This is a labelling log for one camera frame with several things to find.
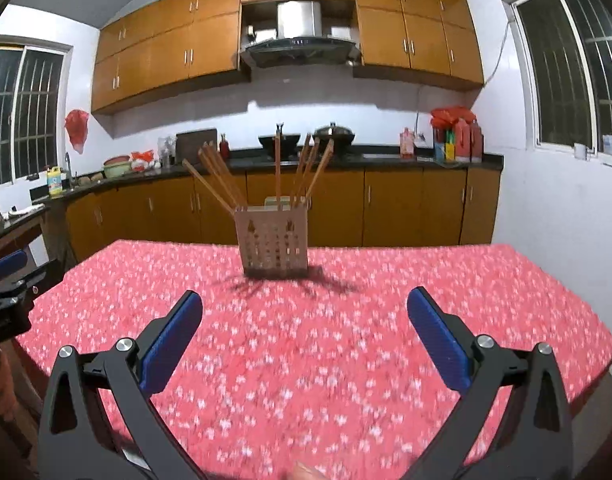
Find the black wok left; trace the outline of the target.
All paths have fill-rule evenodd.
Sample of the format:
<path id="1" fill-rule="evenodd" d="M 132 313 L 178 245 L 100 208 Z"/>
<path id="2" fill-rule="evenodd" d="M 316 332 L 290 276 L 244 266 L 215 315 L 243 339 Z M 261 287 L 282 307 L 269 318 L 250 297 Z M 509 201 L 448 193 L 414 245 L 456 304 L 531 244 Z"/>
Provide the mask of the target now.
<path id="1" fill-rule="evenodd" d="M 299 133 L 284 133 L 284 124 L 275 125 L 275 133 L 269 136 L 259 136 L 258 141 L 263 151 L 275 159 L 276 154 L 280 154 L 281 160 L 289 160 L 297 153 L 297 145 L 300 140 Z"/>

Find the barred window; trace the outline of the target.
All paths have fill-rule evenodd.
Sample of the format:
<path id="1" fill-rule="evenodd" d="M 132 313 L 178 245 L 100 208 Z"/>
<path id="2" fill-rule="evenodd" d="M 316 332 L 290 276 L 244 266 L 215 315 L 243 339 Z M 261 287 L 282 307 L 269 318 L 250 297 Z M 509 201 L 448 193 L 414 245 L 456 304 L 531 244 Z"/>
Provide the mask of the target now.
<path id="1" fill-rule="evenodd" d="M 535 148 L 612 157 L 612 15 L 603 0 L 504 0 Z"/>
<path id="2" fill-rule="evenodd" d="M 65 54 L 0 44 L 0 185 L 58 164 Z"/>

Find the right barred window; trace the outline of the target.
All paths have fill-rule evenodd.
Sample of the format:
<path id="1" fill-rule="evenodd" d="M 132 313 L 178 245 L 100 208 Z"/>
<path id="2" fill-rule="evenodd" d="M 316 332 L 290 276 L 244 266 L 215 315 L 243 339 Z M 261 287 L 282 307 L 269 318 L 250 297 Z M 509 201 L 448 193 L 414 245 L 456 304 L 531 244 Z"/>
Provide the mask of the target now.
<path id="1" fill-rule="evenodd" d="M 612 157 L 612 15 L 603 0 L 504 0 L 535 148 Z"/>

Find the beige perforated utensil holder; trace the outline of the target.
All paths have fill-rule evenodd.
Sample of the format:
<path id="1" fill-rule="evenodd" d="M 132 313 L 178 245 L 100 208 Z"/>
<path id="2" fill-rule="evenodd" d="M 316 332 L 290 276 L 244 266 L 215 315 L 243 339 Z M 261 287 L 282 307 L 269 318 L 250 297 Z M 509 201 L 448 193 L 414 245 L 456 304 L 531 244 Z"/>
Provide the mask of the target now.
<path id="1" fill-rule="evenodd" d="M 263 206 L 237 208 L 234 222 L 243 272 L 248 278 L 279 280 L 308 273 L 308 211 L 275 197 Z"/>

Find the kitchen faucet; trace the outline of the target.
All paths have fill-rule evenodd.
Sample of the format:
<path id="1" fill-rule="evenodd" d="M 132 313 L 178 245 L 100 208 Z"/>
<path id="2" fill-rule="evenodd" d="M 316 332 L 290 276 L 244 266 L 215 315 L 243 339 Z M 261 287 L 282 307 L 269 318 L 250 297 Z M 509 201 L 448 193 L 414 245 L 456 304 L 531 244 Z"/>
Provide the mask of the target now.
<path id="1" fill-rule="evenodd" d="M 65 153 L 64 158 L 65 158 L 65 174 L 66 174 L 68 188 L 74 188 L 74 177 L 72 176 L 71 160 L 70 160 L 70 155 L 68 152 Z"/>

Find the red sauce bottle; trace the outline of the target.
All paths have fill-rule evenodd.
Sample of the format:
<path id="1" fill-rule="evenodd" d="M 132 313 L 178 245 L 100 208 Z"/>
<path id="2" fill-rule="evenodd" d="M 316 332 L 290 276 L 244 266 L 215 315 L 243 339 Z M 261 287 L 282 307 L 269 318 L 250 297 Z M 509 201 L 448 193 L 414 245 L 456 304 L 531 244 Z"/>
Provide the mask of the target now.
<path id="1" fill-rule="evenodd" d="M 223 160 L 229 160 L 231 157 L 230 144 L 224 133 L 220 134 L 219 153 Z"/>

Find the pink bottle on counter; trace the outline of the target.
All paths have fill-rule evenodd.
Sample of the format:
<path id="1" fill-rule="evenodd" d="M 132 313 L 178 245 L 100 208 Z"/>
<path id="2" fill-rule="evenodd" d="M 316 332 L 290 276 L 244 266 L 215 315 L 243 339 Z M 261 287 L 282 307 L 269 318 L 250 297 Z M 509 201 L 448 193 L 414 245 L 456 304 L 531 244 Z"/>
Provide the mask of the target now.
<path id="1" fill-rule="evenodd" d="M 415 133 L 408 127 L 403 129 L 403 131 L 399 133 L 399 153 L 401 158 L 414 157 L 414 141 Z"/>

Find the dark cutting board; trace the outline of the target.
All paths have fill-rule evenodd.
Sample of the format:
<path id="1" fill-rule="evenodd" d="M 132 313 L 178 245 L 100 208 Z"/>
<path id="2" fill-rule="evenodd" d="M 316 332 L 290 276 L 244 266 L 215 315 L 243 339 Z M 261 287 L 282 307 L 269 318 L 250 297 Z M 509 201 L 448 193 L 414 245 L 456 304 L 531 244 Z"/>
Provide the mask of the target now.
<path id="1" fill-rule="evenodd" d="M 186 159 L 192 165 L 198 165 L 199 150 L 205 143 L 216 143 L 217 136 L 218 130 L 215 128 L 178 133 L 175 144 L 176 163 L 181 164 Z"/>

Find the wooden lower kitchen cabinets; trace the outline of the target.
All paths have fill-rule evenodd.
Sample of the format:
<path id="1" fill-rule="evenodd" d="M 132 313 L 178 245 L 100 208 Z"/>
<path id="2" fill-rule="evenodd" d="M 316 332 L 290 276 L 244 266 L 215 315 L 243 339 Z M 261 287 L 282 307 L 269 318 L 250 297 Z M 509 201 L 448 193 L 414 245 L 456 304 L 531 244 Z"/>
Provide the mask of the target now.
<path id="1" fill-rule="evenodd" d="M 426 247 L 488 244 L 501 172 L 488 167 L 328 169 L 309 200 L 312 247 Z M 184 174 L 115 185 L 65 207 L 74 256 L 115 240 L 233 245 L 233 219 Z"/>

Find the red floral tablecloth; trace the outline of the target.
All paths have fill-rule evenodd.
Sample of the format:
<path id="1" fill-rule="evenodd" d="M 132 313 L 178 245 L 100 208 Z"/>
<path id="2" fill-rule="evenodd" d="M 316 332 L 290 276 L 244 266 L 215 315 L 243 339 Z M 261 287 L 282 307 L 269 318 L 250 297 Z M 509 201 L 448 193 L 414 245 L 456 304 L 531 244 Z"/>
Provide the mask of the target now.
<path id="1" fill-rule="evenodd" d="M 458 401 L 409 322 L 417 286 L 504 347 L 550 344 L 572 405 L 612 364 L 591 306 L 507 245 L 314 249 L 309 264 L 255 281 L 235 247 L 118 240 L 38 299 L 18 342 L 39 379 L 65 344 L 106 350 L 194 290 L 202 324 L 153 404 L 202 470 L 241 479 L 406 471 Z"/>

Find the black wok with lid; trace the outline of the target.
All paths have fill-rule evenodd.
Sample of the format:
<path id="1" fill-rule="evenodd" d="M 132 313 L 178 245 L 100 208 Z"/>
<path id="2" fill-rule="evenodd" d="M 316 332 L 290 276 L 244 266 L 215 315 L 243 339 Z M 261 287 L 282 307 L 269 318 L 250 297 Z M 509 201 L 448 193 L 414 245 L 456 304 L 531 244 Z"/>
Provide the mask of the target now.
<path id="1" fill-rule="evenodd" d="M 336 125 L 335 122 L 331 122 L 330 125 L 315 130 L 312 135 L 312 139 L 319 142 L 319 153 L 323 154 L 327 149 L 327 144 L 330 141 L 334 142 L 333 154 L 336 156 L 342 156 L 353 144 L 355 140 L 355 133 L 350 129 Z"/>

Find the steel range hood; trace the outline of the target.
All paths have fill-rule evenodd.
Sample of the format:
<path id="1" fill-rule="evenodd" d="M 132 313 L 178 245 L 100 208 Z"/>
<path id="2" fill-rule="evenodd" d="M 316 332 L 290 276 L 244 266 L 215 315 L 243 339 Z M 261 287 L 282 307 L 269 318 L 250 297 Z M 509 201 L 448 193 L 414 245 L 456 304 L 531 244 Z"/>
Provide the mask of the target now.
<path id="1" fill-rule="evenodd" d="M 361 61 L 353 0 L 285 0 L 242 6 L 240 58 L 253 70 Z"/>

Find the yellow detergent bottle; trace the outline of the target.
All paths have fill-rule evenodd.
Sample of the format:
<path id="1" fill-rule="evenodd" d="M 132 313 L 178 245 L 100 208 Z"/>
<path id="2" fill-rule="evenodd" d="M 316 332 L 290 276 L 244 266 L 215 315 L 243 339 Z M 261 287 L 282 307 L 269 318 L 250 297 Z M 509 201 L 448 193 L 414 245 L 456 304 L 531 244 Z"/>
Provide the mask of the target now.
<path id="1" fill-rule="evenodd" d="M 51 197 L 63 193 L 62 168 L 53 166 L 46 170 L 46 185 L 48 185 L 48 195 Z"/>

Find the left barred window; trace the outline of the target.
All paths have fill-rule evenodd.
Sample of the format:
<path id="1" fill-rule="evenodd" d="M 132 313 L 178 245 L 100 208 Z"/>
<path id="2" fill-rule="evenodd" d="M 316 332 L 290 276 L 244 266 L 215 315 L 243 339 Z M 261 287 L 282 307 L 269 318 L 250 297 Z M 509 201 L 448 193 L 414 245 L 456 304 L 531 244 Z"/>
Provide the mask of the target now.
<path id="1" fill-rule="evenodd" d="M 58 164 L 65 54 L 0 44 L 0 185 Z"/>

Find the clear plastic bag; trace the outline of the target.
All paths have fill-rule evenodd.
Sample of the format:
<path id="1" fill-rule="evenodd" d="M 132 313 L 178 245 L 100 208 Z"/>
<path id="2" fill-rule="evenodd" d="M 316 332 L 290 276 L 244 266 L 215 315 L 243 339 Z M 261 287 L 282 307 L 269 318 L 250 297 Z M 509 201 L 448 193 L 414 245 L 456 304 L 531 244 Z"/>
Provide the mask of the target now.
<path id="1" fill-rule="evenodd" d="M 157 148 L 161 167 L 171 167 L 176 159 L 176 139 L 173 136 L 159 138 L 157 141 Z"/>

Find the red white plastic bag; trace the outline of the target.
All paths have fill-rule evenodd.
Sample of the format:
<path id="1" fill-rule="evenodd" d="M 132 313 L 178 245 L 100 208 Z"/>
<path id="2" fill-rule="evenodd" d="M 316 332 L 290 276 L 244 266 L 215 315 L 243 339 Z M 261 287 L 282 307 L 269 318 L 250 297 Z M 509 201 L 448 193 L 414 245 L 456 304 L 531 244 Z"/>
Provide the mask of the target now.
<path id="1" fill-rule="evenodd" d="M 155 166 L 155 153 L 153 150 L 131 153 L 131 169 L 136 172 L 153 169 Z"/>

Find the wooden kitchen cabinets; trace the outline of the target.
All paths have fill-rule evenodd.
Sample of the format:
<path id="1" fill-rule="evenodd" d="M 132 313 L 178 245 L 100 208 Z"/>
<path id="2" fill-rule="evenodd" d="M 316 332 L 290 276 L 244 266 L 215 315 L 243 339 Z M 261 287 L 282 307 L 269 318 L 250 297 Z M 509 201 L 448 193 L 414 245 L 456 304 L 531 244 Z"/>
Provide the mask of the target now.
<path id="1" fill-rule="evenodd" d="M 157 0 L 100 31 L 91 108 L 114 114 L 311 64 L 452 90 L 484 84 L 466 0 Z"/>
<path id="2" fill-rule="evenodd" d="M 328 169 L 309 200 L 312 247 L 426 247 L 488 244 L 501 172 L 488 167 Z M 115 240 L 233 245 L 233 219 L 184 174 L 115 185 L 65 207 L 74 256 Z"/>

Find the red plastic bag on wall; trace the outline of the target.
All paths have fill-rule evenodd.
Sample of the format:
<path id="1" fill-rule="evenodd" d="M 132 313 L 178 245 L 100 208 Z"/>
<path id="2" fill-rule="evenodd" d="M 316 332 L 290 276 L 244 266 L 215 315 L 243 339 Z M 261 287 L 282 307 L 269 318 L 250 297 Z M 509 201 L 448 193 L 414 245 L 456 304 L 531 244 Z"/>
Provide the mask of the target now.
<path id="1" fill-rule="evenodd" d="M 90 114 L 85 110 L 71 110 L 65 117 L 65 129 L 72 149 L 83 154 L 89 131 Z"/>

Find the red bags and bottles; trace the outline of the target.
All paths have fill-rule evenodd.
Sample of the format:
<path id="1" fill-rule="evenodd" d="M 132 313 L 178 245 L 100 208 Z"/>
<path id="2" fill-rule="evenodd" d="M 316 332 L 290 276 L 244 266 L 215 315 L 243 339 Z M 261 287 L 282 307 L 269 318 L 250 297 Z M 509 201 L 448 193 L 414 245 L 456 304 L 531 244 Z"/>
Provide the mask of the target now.
<path id="1" fill-rule="evenodd" d="M 445 162 L 481 162 L 484 136 L 476 115 L 463 106 L 435 108 L 431 126 L 437 159 Z"/>

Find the green pot with lid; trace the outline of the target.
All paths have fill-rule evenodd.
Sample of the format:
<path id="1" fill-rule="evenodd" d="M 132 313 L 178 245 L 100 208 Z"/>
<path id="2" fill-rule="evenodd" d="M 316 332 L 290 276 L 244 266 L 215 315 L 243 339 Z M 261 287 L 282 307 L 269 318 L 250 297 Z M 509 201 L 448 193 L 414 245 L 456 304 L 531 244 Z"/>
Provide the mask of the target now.
<path id="1" fill-rule="evenodd" d="M 121 177 L 131 170 L 131 157 L 129 155 L 119 155 L 107 159 L 103 165 L 103 172 L 107 179 Z"/>

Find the wooden upper kitchen cabinets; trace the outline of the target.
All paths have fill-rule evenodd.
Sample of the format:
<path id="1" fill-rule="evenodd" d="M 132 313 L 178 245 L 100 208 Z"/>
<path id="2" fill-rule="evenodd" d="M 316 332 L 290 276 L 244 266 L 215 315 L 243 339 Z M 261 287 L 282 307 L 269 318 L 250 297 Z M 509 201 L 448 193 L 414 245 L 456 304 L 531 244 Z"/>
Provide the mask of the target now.
<path id="1" fill-rule="evenodd" d="M 100 31 L 91 108 L 114 114 L 311 64 L 452 90 L 484 84 L 466 0 L 157 0 Z"/>

